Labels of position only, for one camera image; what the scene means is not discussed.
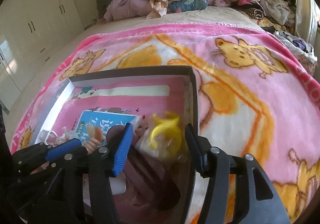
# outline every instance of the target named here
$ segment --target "metal screw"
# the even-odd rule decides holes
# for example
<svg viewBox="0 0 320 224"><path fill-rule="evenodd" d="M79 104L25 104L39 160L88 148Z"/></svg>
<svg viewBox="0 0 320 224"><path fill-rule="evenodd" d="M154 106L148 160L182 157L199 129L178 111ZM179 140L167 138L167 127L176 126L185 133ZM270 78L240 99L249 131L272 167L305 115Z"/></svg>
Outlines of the metal screw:
<svg viewBox="0 0 320 224"><path fill-rule="evenodd" d="M252 161L252 160L254 159L253 155L251 155L251 154L246 154L246 155L245 155L245 158L246 158L247 160L249 160L249 161Z"/></svg>
<svg viewBox="0 0 320 224"><path fill-rule="evenodd" d="M107 147L99 147L99 152L101 154L108 152L108 148Z"/></svg>
<svg viewBox="0 0 320 224"><path fill-rule="evenodd" d="M212 147L210 149L210 152L213 153L213 154L219 154L220 153L220 149L217 148L217 147Z"/></svg>
<svg viewBox="0 0 320 224"><path fill-rule="evenodd" d="M66 154L66 155L64 156L64 159L65 159L65 160L71 160L72 157L73 157L72 154Z"/></svg>

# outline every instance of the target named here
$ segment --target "wardrobe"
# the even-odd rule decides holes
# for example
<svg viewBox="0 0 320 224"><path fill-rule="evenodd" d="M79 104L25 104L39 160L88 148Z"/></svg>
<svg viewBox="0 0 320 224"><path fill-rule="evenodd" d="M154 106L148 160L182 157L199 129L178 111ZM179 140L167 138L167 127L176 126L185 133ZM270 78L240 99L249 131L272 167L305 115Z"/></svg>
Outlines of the wardrobe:
<svg viewBox="0 0 320 224"><path fill-rule="evenodd" d="M0 101L7 109L53 54L83 31L73 0L4 0L0 6Z"/></svg>

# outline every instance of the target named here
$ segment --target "beige bed sheet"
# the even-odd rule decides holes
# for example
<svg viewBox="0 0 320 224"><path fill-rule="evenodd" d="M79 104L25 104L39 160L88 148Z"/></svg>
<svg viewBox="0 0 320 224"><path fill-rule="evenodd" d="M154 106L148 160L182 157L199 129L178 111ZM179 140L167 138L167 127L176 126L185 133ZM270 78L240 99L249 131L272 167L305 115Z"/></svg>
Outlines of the beige bed sheet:
<svg viewBox="0 0 320 224"><path fill-rule="evenodd" d="M262 30L258 25L250 21L246 16L231 8L207 7L203 11L188 11L175 14L167 14L158 19L145 19L145 17L131 18L121 21L113 21L106 24L98 24L87 29L73 41L64 46L60 51L50 54L51 59L27 84L21 95L13 104L8 117L5 117L6 138L10 144L16 126L20 122L28 105L37 95L41 87L47 82L56 68L76 49L85 38L98 33L111 33L138 27L166 23L226 23L240 27Z"/></svg>

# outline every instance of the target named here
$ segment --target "curtain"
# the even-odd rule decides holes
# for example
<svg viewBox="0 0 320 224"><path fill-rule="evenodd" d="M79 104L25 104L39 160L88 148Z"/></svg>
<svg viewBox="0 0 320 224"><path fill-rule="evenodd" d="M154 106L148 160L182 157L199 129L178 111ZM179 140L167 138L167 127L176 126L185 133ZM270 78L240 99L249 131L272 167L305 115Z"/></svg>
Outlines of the curtain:
<svg viewBox="0 0 320 224"><path fill-rule="evenodd" d="M294 34L314 46L317 33L316 2L314 0L296 0L296 6L296 28Z"/></svg>

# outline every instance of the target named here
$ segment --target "yellow toy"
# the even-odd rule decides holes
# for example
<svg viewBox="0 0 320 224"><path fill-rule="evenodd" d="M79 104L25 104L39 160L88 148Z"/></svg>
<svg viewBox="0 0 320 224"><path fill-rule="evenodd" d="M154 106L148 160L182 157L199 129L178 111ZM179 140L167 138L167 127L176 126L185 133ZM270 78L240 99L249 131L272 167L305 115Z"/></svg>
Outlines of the yellow toy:
<svg viewBox="0 0 320 224"><path fill-rule="evenodd" d="M176 155L181 148L183 134L179 128L180 117L174 112L166 111L167 118L161 119L156 114L152 115L155 127L149 135L150 146L156 150L160 142L167 146L166 150L172 156Z"/></svg>

